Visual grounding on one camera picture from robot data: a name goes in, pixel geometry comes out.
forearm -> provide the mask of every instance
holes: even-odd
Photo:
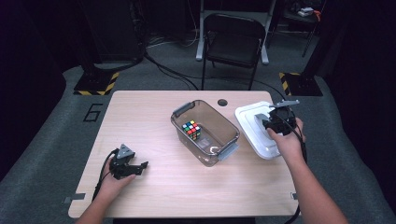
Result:
[[[76,223],[95,224],[102,223],[106,210],[110,206],[111,201],[102,199],[98,195],[90,206],[85,210]]]
[[[304,223],[347,223],[344,214],[304,162],[289,162]]]

striped warning tape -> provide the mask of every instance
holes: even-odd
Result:
[[[107,88],[105,91],[74,91],[75,95],[109,95],[111,90],[114,88],[114,85],[116,83],[117,77],[119,77],[120,73],[114,74],[110,82],[107,85]]]
[[[286,95],[291,95],[290,87],[288,81],[286,80],[286,75],[294,75],[299,76],[300,73],[279,73],[280,81],[282,82],[283,90],[285,91]]]

light wood tabletop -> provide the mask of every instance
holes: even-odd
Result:
[[[225,99],[226,106],[218,105]],[[204,166],[179,141],[174,110],[203,100],[240,131],[239,148],[212,167]],[[260,158],[244,136],[235,109],[260,101],[266,91],[116,91],[92,147],[70,217],[80,217],[92,195],[106,156],[121,144],[135,152],[131,164],[148,168],[108,208],[107,217],[259,217],[294,214],[297,201],[282,157]]]

transparent gray bin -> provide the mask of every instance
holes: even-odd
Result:
[[[201,135],[192,140],[183,131],[183,124],[194,120],[201,128]],[[171,116],[178,139],[205,166],[213,166],[227,159],[238,148],[239,130],[215,108],[202,100],[186,103]]]

colorful cube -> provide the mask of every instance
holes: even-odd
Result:
[[[192,140],[197,140],[201,136],[201,128],[194,120],[183,124],[181,128]]]

